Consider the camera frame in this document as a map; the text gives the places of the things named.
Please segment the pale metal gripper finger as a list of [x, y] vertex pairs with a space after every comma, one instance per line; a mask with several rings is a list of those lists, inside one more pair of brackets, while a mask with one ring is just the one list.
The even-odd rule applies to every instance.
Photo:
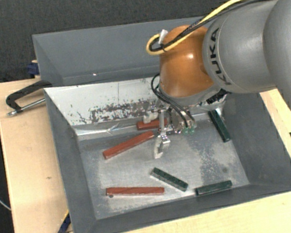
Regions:
[[152, 122], [153, 120], [158, 119], [158, 117], [159, 117], [158, 110], [150, 111], [150, 112], [146, 113], [146, 115], [143, 116], [143, 122], [149, 123], [149, 122]]
[[163, 152], [169, 147], [171, 144], [170, 139], [166, 134], [158, 135], [155, 139], [155, 146], [154, 146], [154, 158], [159, 159], [162, 157]]

